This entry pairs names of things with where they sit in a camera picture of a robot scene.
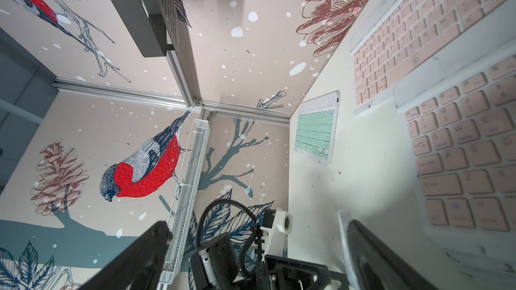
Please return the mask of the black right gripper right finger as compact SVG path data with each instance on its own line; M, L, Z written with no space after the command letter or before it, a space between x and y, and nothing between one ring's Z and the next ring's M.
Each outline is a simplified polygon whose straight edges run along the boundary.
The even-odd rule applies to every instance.
M369 229L352 220L346 230L358 289L435 289Z

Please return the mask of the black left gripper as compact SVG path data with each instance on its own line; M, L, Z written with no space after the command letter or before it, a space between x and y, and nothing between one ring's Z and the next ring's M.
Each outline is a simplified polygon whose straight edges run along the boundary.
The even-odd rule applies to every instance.
M324 289L331 284L327 266L301 260L266 255L257 266L257 288Z

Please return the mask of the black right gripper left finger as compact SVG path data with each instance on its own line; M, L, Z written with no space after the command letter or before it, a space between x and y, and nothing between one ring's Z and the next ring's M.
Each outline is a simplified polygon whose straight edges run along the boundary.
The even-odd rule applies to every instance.
M81 288L157 289L171 240L167 223L156 222Z

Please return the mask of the pink keyboard front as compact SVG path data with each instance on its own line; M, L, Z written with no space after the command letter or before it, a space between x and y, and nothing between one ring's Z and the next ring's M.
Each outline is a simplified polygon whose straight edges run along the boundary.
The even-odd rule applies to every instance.
M395 97L423 231L454 260L515 271L515 43Z

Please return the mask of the white keyboard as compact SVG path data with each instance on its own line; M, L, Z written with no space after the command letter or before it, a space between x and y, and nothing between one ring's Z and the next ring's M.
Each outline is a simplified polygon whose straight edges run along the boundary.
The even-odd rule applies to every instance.
M341 244L343 247L343 255L345 260L345 274L347 275L347 280L349 281L349 288L358 290L360 289L360 286L358 284L355 269L353 268L351 247L347 236L350 224L352 222L352 215L348 209L340 209L338 211L338 217L341 231Z

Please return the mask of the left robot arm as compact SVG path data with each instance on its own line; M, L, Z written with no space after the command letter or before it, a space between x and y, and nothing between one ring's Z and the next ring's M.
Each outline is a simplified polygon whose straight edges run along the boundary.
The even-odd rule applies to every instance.
M239 267L229 235L202 245L190 258L196 289L325 289L332 282L325 265L266 255L253 271Z

